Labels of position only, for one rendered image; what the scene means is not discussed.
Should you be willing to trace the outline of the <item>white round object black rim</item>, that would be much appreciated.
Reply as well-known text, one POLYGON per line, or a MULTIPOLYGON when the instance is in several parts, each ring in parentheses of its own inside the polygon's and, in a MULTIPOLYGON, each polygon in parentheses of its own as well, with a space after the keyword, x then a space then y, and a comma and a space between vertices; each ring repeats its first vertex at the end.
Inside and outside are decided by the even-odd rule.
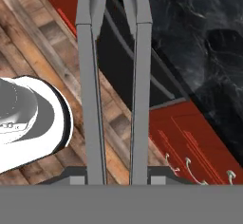
POLYGON ((65 148, 73 126, 55 86, 32 76, 0 77, 0 174, 65 148))

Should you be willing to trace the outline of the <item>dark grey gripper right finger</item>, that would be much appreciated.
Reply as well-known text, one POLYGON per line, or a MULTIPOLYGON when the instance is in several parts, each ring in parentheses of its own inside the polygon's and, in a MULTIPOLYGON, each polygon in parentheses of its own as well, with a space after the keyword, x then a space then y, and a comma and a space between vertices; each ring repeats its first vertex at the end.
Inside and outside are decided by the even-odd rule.
POLYGON ((189 184, 192 182, 183 177, 177 177, 168 166, 149 166, 148 167, 148 185, 171 185, 171 184, 189 184))

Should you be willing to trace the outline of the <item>grey metal tongs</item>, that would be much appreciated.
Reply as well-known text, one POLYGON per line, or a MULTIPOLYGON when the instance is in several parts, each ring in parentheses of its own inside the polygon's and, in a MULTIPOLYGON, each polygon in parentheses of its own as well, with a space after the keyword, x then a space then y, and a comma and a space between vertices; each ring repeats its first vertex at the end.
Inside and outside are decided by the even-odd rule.
MULTIPOLYGON (((107 182, 96 49, 105 4, 106 0, 78 0, 76 15, 87 182, 90 185, 104 185, 107 182)), ((131 34, 135 39, 129 183, 145 185, 148 160, 152 15, 149 0, 123 0, 123 4, 131 34)))

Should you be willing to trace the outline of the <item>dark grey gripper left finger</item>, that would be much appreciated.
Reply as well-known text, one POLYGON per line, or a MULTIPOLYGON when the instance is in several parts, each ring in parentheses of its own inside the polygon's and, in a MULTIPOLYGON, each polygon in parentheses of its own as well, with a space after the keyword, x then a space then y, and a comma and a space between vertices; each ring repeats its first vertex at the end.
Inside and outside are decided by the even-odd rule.
POLYGON ((68 166, 56 177, 41 182, 42 185, 76 186, 87 184, 87 171, 84 166, 68 166))

